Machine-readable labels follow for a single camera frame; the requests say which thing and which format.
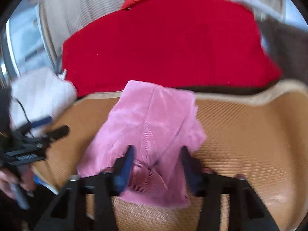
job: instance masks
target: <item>white cloth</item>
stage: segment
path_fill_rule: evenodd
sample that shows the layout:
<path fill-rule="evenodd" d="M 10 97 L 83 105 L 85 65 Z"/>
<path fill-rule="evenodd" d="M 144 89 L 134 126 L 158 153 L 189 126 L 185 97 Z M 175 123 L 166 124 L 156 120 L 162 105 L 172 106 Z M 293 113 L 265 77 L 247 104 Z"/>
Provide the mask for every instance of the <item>white cloth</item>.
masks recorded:
<path fill-rule="evenodd" d="M 41 120 L 51 116 L 56 119 L 77 99 L 75 87 L 67 81 L 60 80 L 49 68 L 31 71 L 11 84 L 12 96 L 23 105 L 30 121 Z M 11 127 L 17 128 L 27 122 L 21 106 L 14 99 L 10 106 Z M 39 136 L 43 127 L 32 130 Z"/>

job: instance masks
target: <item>pink fabric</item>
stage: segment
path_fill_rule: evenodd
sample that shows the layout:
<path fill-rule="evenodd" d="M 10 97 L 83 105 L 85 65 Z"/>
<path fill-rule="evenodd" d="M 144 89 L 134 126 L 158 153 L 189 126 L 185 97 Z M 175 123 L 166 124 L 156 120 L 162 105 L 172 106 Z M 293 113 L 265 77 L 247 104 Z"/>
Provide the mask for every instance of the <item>pink fabric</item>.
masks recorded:
<path fill-rule="evenodd" d="M 125 201 L 161 207 L 189 204 L 180 149 L 196 151 L 206 135 L 196 119 L 197 106 L 190 91 L 129 81 L 78 165 L 87 177 L 112 167 L 128 145 L 135 160 Z"/>

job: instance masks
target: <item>black clamp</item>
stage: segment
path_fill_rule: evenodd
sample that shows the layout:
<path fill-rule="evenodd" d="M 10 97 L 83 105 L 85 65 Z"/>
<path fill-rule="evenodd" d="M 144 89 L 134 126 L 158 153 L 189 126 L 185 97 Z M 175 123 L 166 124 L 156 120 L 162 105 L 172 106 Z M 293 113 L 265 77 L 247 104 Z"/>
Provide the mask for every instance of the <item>black clamp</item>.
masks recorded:
<path fill-rule="evenodd" d="M 95 231 L 118 230 L 111 197 L 125 189 L 134 160 L 134 148 L 129 146 L 124 157 L 113 167 L 96 176 L 71 176 L 37 223 L 34 231 L 89 230 L 86 218 L 86 194 L 95 194 Z"/>
<path fill-rule="evenodd" d="M 201 162 L 182 147 L 181 160 L 186 183 L 196 197 L 203 197 L 197 231 L 219 231 L 221 194 L 229 194 L 228 231 L 279 231 L 264 203 L 244 178 L 231 178 L 203 172 Z"/>
<path fill-rule="evenodd" d="M 43 134 L 39 138 L 28 137 L 30 130 L 38 126 L 50 123 L 49 116 L 40 121 L 27 122 L 15 131 L 0 134 L 0 167 L 5 167 L 21 181 L 21 174 L 25 164 L 45 160 L 46 151 L 51 143 L 66 136 L 69 133 L 68 126 L 62 126 L 54 131 Z M 10 184 L 15 192 L 18 205 L 28 210 L 28 192 L 23 190 L 19 184 Z"/>

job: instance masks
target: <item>human hand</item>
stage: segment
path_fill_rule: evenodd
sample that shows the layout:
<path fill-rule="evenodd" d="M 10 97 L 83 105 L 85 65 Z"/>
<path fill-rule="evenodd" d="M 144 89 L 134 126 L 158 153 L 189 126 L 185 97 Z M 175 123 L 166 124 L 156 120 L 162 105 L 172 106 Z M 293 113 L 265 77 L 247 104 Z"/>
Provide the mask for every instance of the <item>human hand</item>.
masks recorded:
<path fill-rule="evenodd" d="M 12 199 L 15 199 L 15 195 L 10 189 L 10 183 L 17 184 L 18 182 L 18 178 L 8 169 L 0 168 L 0 190 Z M 36 184 L 33 180 L 33 171 L 29 165 L 27 165 L 22 173 L 22 182 L 20 186 L 27 191 L 35 190 L 36 188 Z"/>

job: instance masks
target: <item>black cable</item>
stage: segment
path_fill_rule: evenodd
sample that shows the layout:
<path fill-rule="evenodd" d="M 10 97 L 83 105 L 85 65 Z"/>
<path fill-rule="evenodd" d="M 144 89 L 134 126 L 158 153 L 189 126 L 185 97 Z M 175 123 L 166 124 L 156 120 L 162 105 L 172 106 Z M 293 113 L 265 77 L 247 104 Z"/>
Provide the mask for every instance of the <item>black cable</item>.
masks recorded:
<path fill-rule="evenodd" d="M 18 99 L 15 98 L 15 97 L 13 97 L 13 99 L 14 99 L 16 102 L 18 102 L 18 104 L 21 106 L 21 108 L 22 108 L 22 110 L 23 110 L 23 113 L 24 113 L 24 115 L 25 115 L 25 117 L 26 117 L 26 119 L 27 119 L 27 122 L 28 122 L 29 124 L 31 124 L 31 121 L 29 120 L 29 118 L 28 118 L 28 116 L 27 116 L 26 110 L 25 110 L 24 106 L 22 105 L 22 103 L 20 102 L 20 100 L 18 100 Z"/>

